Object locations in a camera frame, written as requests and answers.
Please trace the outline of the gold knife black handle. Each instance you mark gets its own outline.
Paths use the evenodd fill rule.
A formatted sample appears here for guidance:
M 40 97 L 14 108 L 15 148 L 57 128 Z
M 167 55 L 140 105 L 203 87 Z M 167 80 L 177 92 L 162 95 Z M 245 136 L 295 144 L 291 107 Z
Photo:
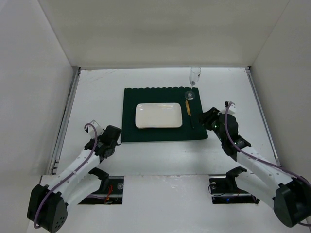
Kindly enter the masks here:
M 193 119 L 191 116 L 191 111 L 190 111 L 190 106 L 189 106 L 188 100 L 185 100 L 185 105 L 186 105 L 187 114 L 188 114 L 189 119 L 190 119 L 191 128 L 194 129 L 195 127 L 194 127 Z

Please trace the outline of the clear champagne glass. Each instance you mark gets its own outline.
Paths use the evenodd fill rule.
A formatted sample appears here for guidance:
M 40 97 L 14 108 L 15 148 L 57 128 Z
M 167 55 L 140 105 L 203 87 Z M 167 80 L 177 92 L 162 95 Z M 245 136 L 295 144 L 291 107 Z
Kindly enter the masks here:
M 187 100 L 193 100 L 195 98 L 195 93 L 193 92 L 193 88 L 197 82 L 199 82 L 201 76 L 201 67 L 193 66 L 190 69 L 189 82 L 190 82 L 190 90 L 186 91 L 185 98 Z

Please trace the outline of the white rectangular plate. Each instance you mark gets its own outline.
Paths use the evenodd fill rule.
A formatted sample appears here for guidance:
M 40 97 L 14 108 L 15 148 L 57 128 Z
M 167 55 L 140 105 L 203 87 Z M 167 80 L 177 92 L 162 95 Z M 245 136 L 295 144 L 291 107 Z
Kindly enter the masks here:
M 182 125 L 179 103 L 140 103 L 136 106 L 135 126 L 138 129 L 180 128 Z

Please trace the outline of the dark green cloth placemat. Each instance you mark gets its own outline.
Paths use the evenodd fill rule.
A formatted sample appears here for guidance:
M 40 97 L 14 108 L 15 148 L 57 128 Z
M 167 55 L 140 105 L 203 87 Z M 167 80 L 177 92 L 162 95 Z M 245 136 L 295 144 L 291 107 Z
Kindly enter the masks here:
M 125 88 L 123 97 L 121 142 L 160 142 L 191 141 L 208 138 L 206 129 L 199 123 L 199 114 L 203 112 L 198 88 L 193 88 L 195 98 L 189 100 L 193 126 L 185 105 L 185 92 L 189 87 L 147 87 Z M 179 103 L 181 106 L 182 126 L 179 128 L 138 129 L 135 126 L 136 106 L 141 103 Z

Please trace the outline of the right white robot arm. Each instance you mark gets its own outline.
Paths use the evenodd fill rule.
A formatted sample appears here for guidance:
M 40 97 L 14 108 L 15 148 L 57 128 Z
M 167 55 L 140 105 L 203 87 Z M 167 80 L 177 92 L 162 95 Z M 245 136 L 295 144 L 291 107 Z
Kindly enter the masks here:
M 213 131 L 226 155 L 240 164 L 226 173 L 231 188 L 246 191 L 271 207 L 281 223 L 287 227 L 311 216 L 311 184 L 283 167 L 268 162 L 238 133 L 233 116 L 235 105 L 227 102 L 224 111 L 215 107 L 200 113 L 198 121 Z

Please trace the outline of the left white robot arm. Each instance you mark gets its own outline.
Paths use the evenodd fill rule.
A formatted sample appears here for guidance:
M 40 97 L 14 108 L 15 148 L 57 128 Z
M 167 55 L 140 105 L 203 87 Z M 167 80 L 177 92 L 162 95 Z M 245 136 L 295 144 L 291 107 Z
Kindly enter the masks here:
M 109 174 L 98 166 L 115 152 L 121 129 L 112 125 L 102 129 L 92 121 L 84 130 L 90 140 L 77 158 L 52 181 L 38 184 L 31 191 L 27 218 L 35 229 L 55 233 L 73 206 L 86 198 L 107 201 L 113 192 Z

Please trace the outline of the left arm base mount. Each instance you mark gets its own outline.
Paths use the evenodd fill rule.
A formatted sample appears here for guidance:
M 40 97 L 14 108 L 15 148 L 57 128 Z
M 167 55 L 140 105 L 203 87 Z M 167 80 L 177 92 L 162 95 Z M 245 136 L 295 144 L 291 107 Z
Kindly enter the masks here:
M 79 205 L 121 205 L 123 202 L 124 176 L 110 176 L 100 188 L 83 199 Z

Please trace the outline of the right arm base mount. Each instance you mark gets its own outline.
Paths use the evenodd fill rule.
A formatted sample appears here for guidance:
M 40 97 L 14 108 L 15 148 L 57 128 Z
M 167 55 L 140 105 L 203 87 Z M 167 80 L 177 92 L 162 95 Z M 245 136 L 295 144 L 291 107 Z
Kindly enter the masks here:
M 209 176 L 208 191 L 213 204 L 259 204 L 260 199 L 237 188 L 225 175 Z

